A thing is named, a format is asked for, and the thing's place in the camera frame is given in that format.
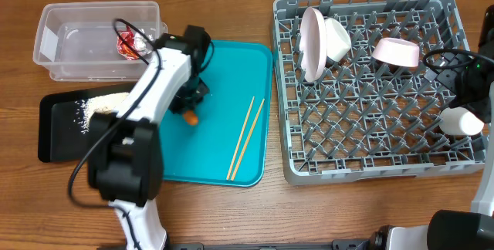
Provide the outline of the orange carrot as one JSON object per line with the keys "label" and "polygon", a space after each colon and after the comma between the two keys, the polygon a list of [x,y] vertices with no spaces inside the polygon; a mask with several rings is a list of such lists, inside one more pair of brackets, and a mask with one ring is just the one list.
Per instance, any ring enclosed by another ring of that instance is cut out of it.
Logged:
{"label": "orange carrot", "polygon": [[193,110],[187,110],[182,114],[184,121],[191,125],[196,126],[198,124],[198,117]]}

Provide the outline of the wooden chopstick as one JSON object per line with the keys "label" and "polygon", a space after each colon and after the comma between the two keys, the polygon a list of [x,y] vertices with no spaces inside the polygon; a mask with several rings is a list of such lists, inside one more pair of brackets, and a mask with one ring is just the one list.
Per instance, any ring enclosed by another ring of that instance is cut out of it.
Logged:
{"label": "wooden chopstick", "polygon": [[249,132],[247,134],[247,137],[245,138],[245,141],[244,141],[244,144],[242,146],[242,150],[241,151],[238,151],[237,153],[237,156],[236,156],[236,159],[235,159],[235,164],[233,166],[233,171],[232,171],[232,175],[229,179],[229,181],[234,181],[235,178],[236,178],[236,175],[239,171],[239,168],[240,168],[240,165],[242,164],[242,161],[243,161],[243,157],[245,156],[245,152],[247,150],[247,147],[249,145],[249,142],[252,138],[252,135],[253,135],[253,132],[255,130],[255,127],[257,125],[257,122],[259,120],[259,117],[260,117],[260,113],[263,109],[263,106],[264,106],[264,103],[265,103],[265,99],[262,99],[260,105],[259,105],[259,108],[257,109],[257,112],[255,114],[255,117],[254,117],[254,120],[252,121],[252,125],[249,129]]}
{"label": "wooden chopstick", "polygon": [[235,164],[235,159],[236,159],[237,153],[239,151],[240,143],[242,141],[242,137],[243,137],[243,134],[244,134],[244,131],[245,131],[246,124],[248,123],[248,120],[249,120],[249,116],[250,116],[250,113],[251,113],[251,110],[252,110],[252,105],[254,103],[254,100],[255,100],[255,97],[253,96],[252,99],[251,99],[251,102],[249,104],[249,108],[248,108],[248,110],[246,112],[246,115],[245,115],[245,118],[244,118],[244,122],[242,124],[242,129],[240,131],[239,138],[237,140],[237,144],[235,146],[235,150],[234,150],[234,153],[233,153],[233,156],[232,156],[232,159],[231,159],[231,163],[230,163],[230,166],[229,166],[229,169],[228,169],[228,173],[227,173],[227,177],[226,177],[226,180],[227,181],[230,179],[230,177],[232,175],[233,166]]}

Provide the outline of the red snack wrapper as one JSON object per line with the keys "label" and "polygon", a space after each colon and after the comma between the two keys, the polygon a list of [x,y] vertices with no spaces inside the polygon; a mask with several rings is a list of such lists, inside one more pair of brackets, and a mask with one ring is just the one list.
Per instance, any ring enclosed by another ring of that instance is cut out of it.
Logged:
{"label": "red snack wrapper", "polygon": [[127,60],[138,60],[141,56],[151,54],[151,46],[145,38],[129,26],[125,30],[119,30],[121,39],[117,39],[117,52]]}

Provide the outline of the white plate with peanuts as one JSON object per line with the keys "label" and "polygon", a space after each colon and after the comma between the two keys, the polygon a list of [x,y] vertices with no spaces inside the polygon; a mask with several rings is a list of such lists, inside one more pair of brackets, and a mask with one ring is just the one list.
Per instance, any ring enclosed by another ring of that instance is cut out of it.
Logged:
{"label": "white plate with peanuts", "polygon": [[323,74],[327,61],[327,33],[322,13],[308,7],[300,26],[300,61],[307,82],[317,81]]}

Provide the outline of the white small bowl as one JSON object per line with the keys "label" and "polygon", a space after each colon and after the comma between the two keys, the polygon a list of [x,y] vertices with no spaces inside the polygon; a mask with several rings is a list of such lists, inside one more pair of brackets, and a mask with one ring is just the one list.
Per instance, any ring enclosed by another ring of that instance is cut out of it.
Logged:
{"label": "white small bowl", "polygon": [[336,19],[326,19],[325,26],[327,31],[327,57],[338,63],[351,48],[350,36]]}

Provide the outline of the pink shallow bowl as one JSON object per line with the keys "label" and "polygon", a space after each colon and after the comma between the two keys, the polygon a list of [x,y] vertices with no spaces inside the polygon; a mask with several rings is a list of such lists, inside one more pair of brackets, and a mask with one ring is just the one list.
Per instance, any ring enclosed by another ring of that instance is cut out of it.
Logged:
{"label": "pink shallow bowl", "polygon": [[371,57],[383,63],[413,68],[419,64],[419,54],[419,46],[413,42],[396,38],[382,38]]}

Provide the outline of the white paper cup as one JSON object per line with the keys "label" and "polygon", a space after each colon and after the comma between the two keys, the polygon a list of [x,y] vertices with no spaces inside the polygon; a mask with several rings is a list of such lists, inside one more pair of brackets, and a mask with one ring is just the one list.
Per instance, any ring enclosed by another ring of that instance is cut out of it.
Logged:
{"label": "white paper cup", "polygon": [[442,132],[452,136],[472,136],[480,133],[484,123],[463,107],[445,108],[440,113]]}

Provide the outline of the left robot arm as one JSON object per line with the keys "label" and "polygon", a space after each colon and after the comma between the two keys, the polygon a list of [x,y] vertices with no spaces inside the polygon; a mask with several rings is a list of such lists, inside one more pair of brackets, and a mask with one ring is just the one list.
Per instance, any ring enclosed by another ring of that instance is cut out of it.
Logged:
{"label": "left robot arm", "polygon": [[164,249],[167,232],[156,197],[164,162],[159,127],[166,112],[189,113],[209,89],[200,74],[214,46],[204,28],[189,25],[182,36],[163,34],[154,56],[123,102],[90,119],[89,186],[117,213],[128,249]]}

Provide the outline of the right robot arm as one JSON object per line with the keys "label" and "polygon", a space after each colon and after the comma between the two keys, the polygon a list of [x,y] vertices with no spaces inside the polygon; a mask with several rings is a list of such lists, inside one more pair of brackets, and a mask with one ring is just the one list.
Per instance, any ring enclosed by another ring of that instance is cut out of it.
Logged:
{"label": "right robot arm", "polygon": [[[478,52],[434,49],[423,64],[454,93],[440,113],[439,127],[452,136],[475,136],[493,123],[493,8],[483,17]],[[468,212],[440,210],[430,222],[411,228],[383,226],[361,249],[478,249],[493,247],[493,142],[486,144],[482,180]]]}

